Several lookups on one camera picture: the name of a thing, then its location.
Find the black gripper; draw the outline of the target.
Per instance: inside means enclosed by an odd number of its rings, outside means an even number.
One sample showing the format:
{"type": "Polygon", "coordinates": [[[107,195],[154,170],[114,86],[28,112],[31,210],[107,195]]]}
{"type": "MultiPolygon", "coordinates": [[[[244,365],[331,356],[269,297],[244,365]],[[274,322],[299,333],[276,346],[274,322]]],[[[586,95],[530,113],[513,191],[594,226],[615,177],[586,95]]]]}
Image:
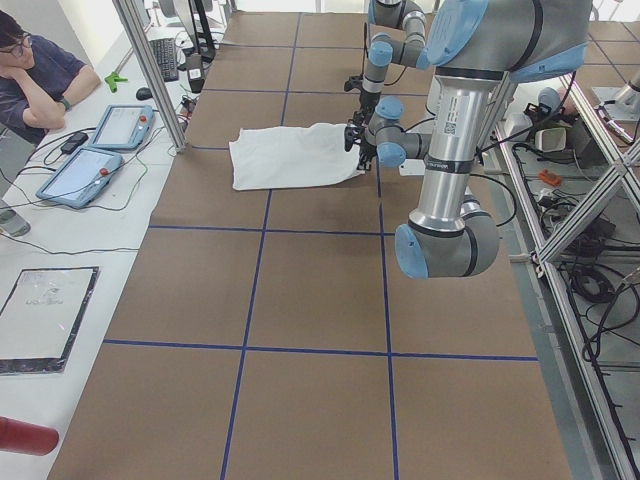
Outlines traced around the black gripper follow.
{"type": "Polygon", "coordinates": [[[371,160],[376,156],[376,146],[371,145],[366,139],[361,139],[359,143],[358,171],[369,172],[371,170],[371,160]]]}
{"type": "Polygon", "coordinates": [[[367,116],[370,116],[375,111],[375,108],[380,100],[381,94],[379,92],[368,92],[362,90],[359,95],[360,107],[358,111],[353,113],[352,123],[358,128],[365,128],[367,125],[367,116]]]}

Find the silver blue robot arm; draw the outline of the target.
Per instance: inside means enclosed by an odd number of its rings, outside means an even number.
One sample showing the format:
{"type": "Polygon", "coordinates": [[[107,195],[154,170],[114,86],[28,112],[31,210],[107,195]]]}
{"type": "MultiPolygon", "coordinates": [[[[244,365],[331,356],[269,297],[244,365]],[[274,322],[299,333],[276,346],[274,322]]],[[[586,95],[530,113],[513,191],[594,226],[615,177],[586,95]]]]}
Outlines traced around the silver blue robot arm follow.
{"type": "Polygon", "coordinates": [[[364,26],[364,54],[359,75],[344,85],[359,92],[359,107],[349,121],[363,128],[371,119],[382,90],[387,84],[390,65],[425,70],[427,18],[415,1],[371,1],[364,26]]]}
{"type": "Polygon", "coordinates": [[[395,233],[398,264],[411,278],[468,277],[487,270],[499,248],[497,226],[468,187],[492,90],[558,77],[584,61],[587,1],[446,1],[427,19],[412,1],[374,1],[369,19],[405,32],[373,37],[356,130],[363,161],[424,163],[417,207],[395,233]],[[432,69],[439,101],[430,133],[400,126],[402,103],[382,95],[390,65],[432,69]]]}

